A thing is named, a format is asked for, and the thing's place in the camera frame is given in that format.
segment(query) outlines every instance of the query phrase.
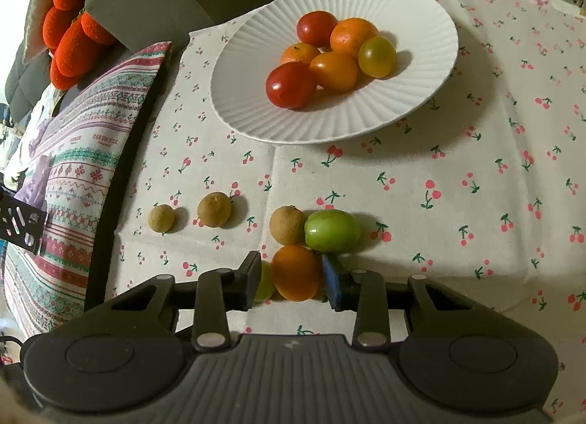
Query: perforated black bracket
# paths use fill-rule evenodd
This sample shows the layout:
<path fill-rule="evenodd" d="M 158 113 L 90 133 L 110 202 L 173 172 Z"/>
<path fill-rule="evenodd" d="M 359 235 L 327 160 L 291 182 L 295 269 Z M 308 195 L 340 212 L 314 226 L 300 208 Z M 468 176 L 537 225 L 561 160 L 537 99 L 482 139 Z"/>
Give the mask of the perforated black bracket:
<path fill-rule="evenodd" d="M 47 213 L 0 193 L 0 239 L 38 254 Z"/>

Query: yellow-green tomato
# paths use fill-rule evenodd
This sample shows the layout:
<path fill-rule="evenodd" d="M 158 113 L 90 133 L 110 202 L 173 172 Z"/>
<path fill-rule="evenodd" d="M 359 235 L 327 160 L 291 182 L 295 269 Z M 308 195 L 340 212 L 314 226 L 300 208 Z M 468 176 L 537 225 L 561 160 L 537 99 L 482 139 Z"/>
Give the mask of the yellow-green tomato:
<path fill-rule="evenodd" d="M 358 66 L 375 79 L 387 77 L 397 68 L 397 51 L 384 37 L 372 37 L 360 47 Z"/>
<path fill-rule="evenodd" d="M 263 260 L 263 269 L 261 271 L 259 288 L 257 288 L 254 301 L 265 301 L 275 293 L 275 286 L 271 278 L 271 265 Z"/>
<path fill-rule="evenodd" d="M 338 209 L 318 211 L 305 222 L 305 243 L 318 252 L 344 252 L 360 239 L 360 225 L 356 218 Z"/>

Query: white tablecloth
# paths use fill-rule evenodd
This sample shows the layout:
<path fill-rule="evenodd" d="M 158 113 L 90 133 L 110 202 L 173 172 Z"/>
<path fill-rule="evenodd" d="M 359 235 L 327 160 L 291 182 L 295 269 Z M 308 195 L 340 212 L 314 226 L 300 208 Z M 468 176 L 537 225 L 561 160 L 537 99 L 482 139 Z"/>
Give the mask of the white tablecloth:
<path fill-rule="evenodd" d="M 108 291 L 162 272 L 196 280 L 254 249 L 270 260 L 274 209 L 339 208 L 364 231 L 348 268 L 425 272 L 543 334 L 560 359 L 546 411 L 586 410 L 586 23 L 549 0 L 437 1 L 458 28 L 452 77 L 408 118 L 336 144 L 274 147 L 227 129 L 210 75 L 250 15 L 193 33 L 132 173 Z M 228 228 L 197 221 L 212 191 L 233 199 Z M 163 236 L 147 225 L 162 203 L 181 218 Z M 273 300 L 229 318 L 244 332 L 350 336 L 354 315 Z M 391 312 L 395 339 L 400 321 Z"/>

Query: white plate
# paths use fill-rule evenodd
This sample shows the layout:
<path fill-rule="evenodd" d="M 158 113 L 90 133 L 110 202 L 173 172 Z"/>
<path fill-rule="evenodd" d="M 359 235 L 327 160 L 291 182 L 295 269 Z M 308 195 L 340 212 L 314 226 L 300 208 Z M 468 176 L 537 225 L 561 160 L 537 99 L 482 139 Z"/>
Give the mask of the white plate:
<path fill-rule="evenodd" d="M 398 52 L 398 74 L 344 95 L 318 99 L 304 110 L 274 106 L 265 94 L 282 52 L 299 42 L 297 21 L 324 10 L 341 21 L 373 22 Z M 434 0 L 275 0 L 231 37 L 212 73 L 211 100 L 232 130 L 277 144 L 325 143 L 391 124 L 425 103 L 449 77 L 458 34 Z"/>

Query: orange plush toy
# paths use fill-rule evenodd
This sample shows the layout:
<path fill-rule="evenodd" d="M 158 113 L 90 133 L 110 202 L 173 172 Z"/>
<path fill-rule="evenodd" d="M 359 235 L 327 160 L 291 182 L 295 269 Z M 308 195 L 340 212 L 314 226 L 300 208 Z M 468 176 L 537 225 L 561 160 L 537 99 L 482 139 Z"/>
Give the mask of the orange plush toy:
<path fill-rule="evenodd" d="M 105 48 L 116 42 L 83 8 L 85 0 L 53 0 L 43 22 L 43 40 L 53 52 L 51 82 L 60 90 L 73 87 L 90 72 Z"/>

